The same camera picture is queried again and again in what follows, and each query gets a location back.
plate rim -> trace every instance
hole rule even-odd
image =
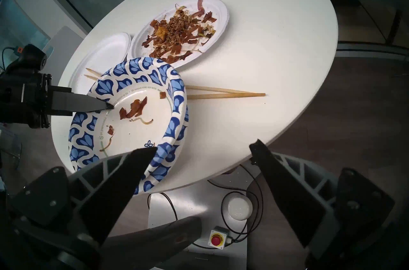
[[[129,47],[131,46],[131,42],[132,42],[132,38],[131,38],[130,34],[124,32],[124,31],[121,31],[121,32],[119,32],[119,33],[115,33],[115,34],[109,35],[109,36],[107,36],[107,37],[104,37],[104,38],[101,39],[94,47],[92,47],[91,50],[88,51],[87,54],[84,56],[84,58],[80,61],[80,63],[77,64],[77,66],[76,66],[74,72],[71,74],[71,77],[70,77],[70,79],[69,79],[69,81],[68,81],[68,87],[72,87],[73,82],[74,82],[74,76],[79,73],[80,69],[81,69],[81,70],[84,69],[82,66],[84,65],[84,63],[86,63],[86,62],[89,61],[89,60],[87,60],[87,59],[88,59],[89,57],[91,57],[92,55],[94,55],[94,53],[96,53],[98,50],[100,50],[100,48],[102,47],[102,45],[105,45],[105,44],[106,44],[105,41],[106,41],[107,39],[110,39],[110,38],[115,37],[115,36],[124,37],[125,43],[127,44],[127,50],[126,50],[126,52],[125,52],[125,56],[121,59],[121,61],[123,61],[124,59],[127,58],[128,51],[129,51]]]

black cable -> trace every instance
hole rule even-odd
[[[368,16],[371,18],[372,22],[375,24],[376,28],[378,28],[379,32],[381,33],[382,37],[384,38],[384,40],[386,41],[386,37],[385,35],[382,33],[381,28],[379,28],[378,24],[376,23],[376,21],[373,19],[373,17],[370,15],[370,13],[367,11],[367,9],[365,8],[365,6],[362,5],[361,1],[359,1],[359,3],[361,4],[362,8],[364,9],[364,11],[366,11],[366,13],[368,14]]]
[[[260,225],[261,217],[263,216],[263,212],[264,212],[264,197],[263,197],[263,192],[261,191],[261,187],[260,187],[259,183],[257,182],[256,178],[250,173],[250,171],[247,170],[243,165],[240,165],[240,166],[253,178],[253,181],[256,183],[256,185],[257,185],[257,187],[259,188],[259,191],[260,191],[260,197],[261,197],[261,213],[260,213],[259,222],[257,223],[256,227],[254,227],[254,229],[252,230],[252,231],[254,231],[254,230]]]
[[[3,70],[4,70],[4,71],[6,71],[6,65],[4,64],[4,50],[6,50],[6,49],[14,50],[14,48],[12,48],[12,47],[5,47],[5,48],[3,49],[3,52],[1,53],[1,61],[2,61],[2,63],[3,63]]]
[[[258,187],[258,189],[259,189],[259,191],[260,191],[260,195],[261,195],[261,213],[260,213],[259,222],[257,223],[256,227],[253,227],[253,226],[254,226],[254,224],[256,223],[257,216],[258,216],[258,214],[259,214],[260,203],[259,203],[258,197],[257,197],[253,192],[247,191],[247,190],[244,190],[244,189],[240,189],[240,188],[223,187],[223,186],[214,184],[214,183],[211,182],[210,180],[207,180],[210,184],[214,185],[215,187],[218,187],[218,188],[221,188],[221,189],[225,189],[225,190],[233,190],[232,192],[227,193],[227,194],[223,197],[222,203],[221,203],[221,205],[220,205],[220,213],[221,213],[221,215],[222,215],[223,222],[224,222],[224,224],[226,225],[226,227],[229,229],[229,231],[231,231],[231,232],[233,232],[233,233],[235,233],[235,234],[238,234],[238,236],[237,236],[235,239],[232,238],[232,242],[229,243],[229,244],[226,244],[225,247],[230,246],[230,245],[232,245],[233,243],[239,243],[239,242],[242,242],[243,240],[245,240],[245,239],[248,237],[248,235],[249,235],[250,233],[252,233],[252,232],[260,225],[261,218],[263,217],[263,212],[264,212],[264,198],[263,198],[263,193],[262,193],[262,191],[261,191],[261,187],[260,187],[259,183],[256,181],[256,178],[250,173],[250,171],[248,171],[244,166],[242,166],[242,165],[240,165],[240,166],[253,178],[253,180],[256,182],[257,187]],[[254,216],[254,221],[253,221],[253,223],[251,224],[250,230],[249,230],[248,232],[244,232],[244,229],[245,229],[246,226],[247,226],[247,221],[246,221],[246,223],[244,224],[244,227],[243,227],[243,229],[241,230],[241,232],[236,232],[236,231],[232,230],[232,229],[227,225],[226,220],[225,220],[224,215],[223,215],[223,202],[224,202],[224,200],[226,199],[226,197],[227,197],[228,195],[230,195],[230,194],[232,194],[232,193],[238,193],[238,194],[241,194],[241,195],[245,196],[243,193],[240,193],[239,191],[243,191],[243,192],[250,193],[251,195],[253,195],[253,196],[256,198],[256,201],[257,201],[256,215]],[[171,199],[170,199],[165,193],[162,193],[162,192],[161,192],[161,194],[168,200],[169,204],[170,204],[171,207],[172,207],[173,213],[174,213],[174,215],[175,215],[175,219],[177,220],[176,210],[175,210],[175,207],[173,206],[173,203],[172,203]],[[150,209],[150,207],[149,207],[149,198],[151,197],[151,195],[152,195],[152,194],[149,194],[149,195],[148,195],[148,198],[147,198],[147,200],[146,200],[146,201],[147,201],[147,205],[148,205],[148,209]],[[196,247],[199,247],[199,248],[203,248],[203,249],[217,249],[217,248],[214,248],[214,247],[203,247],[203,246],[200,246],[200,245],[195,244],[195,243],[192,243],[192,245],[194,245],[194,246],[196,246]]]
[[[152,193],[150,193],[150,194],[148,195],[148,198],[146,199],[146,204],[148,205],[148,209],[149,209],[149,210],[150,210],[150,207],[149,207],[149,199],[150,199],[151,195],[152,195]]]

wooden chopstick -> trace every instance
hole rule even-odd
[[[223,92],[223,93],[254,93],[254,92],[246,92],[246,91],[238,91],[238,90],[231,90],[231,89],[222,89],[219,87],[199,87],[196,85],[186,85],[185,86],[189,90],[201,90],[201,91],[211,91],[211,92]]]
[[[87,77],[87,78],[89,78],[89,79],[92,79],[92,80],[98,81],[98,78],[96,78],[96,77],[94,77],[94,76],[92,76],[92,75],[87,75],[87,74],[84,74],[84,76],[86,76],[86,77]]]
[[[199,100],[202,98],[247,98],[252,96],[265,96],[265,93],[224,93],[224,94],[192,94],[188,100]]]
[[[94,71],[94,70],[92,70],[92,69],[89,69],[89,68],[85,68],[88,72],[91,72],[93,75],[96,75],[97,77],[100,77],[101,76],[101,74],[100,73],[98,73],[98,72],[96,72],[96,71]]]

white round cap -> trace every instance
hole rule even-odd
[[[250,217],[253,212],[253,205],[246,196],[235,194],[230,198],[227,209],[231,217],[243,221]]]

paper plate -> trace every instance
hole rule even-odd
[[[178,2],[177,4],[180,6],[186,6],[191,14],[197,12],[197,0],[186,0]],[[220,0],[203,0],[202,5],[203,8],[205,9],[205,14],[211,11],[213,14],[212,17],[217,19],[217,21],[215,21],[214,23],[207,22],[214,27],[216,33],[212,38],[210,38],[210,40],[204,46],[197,47],[196,45],[183,44],[182,50],[183,49],[190,50],[196,46],[195,49],[198,49],[204,53],[217,41],[217,39],[222,35],[224,30],[226,29],[227,22],[229,21],[229,11],[227,10],[226,5],[224,5],[224,3]],[[173,15],[175,15],[175,5],[170,5],[164,12],[150,19],[149,22],[145,25],[145,27],[132,39],[131,46],[129,47],[127,55],[128,60],[137,57],[149,56],[149,54],[152,53],[154,49],[153,46],[150,45],[148,48],[142,47],[142,43],[146,40],[148,35],[151,35],[153,33],[153,27],[149,26],[149,24],[154,19],[156,19],[157,21],[161,21],[164,18],[166,20],[169,20]],[[207,40],[207,38],[201,39],[202,40],[199,42],[205,42]],[[193,54],[186,57],[185,60],[176,61],[171,65],[174,68],[180,67],[188,62],[195,60],[200,55],[201,55],[200,52],[194,51]]]
[[[166,98],[160,99],[160,92],[166,92]],[[108,156],[156,146],[156,155],[135,194],[148,191],[167,175],[186,136],[189,115],[185,85],[179,74],[160,59],[136,58],[104,73],[88,95],[107,101],[115,108],[75,114],[68,139],[74,170]],[[130,111],[134,100],[142,101],[145,97],[147,104],[140,118],[145,122],[153,119],[151,124],[130,121],[135,117],[120,119],[122,107]],[[113,135],[108,133],[110,125]]]
[[[88,52],[72,74],[68,83],[68,86],[72,88],[72,92],[87,94],[94,81],[84,77],[84,74],[92,75],[85,68],[101,72],[108,70],[126,58],[130,44],[131,36],[123,32],[101,40]]]

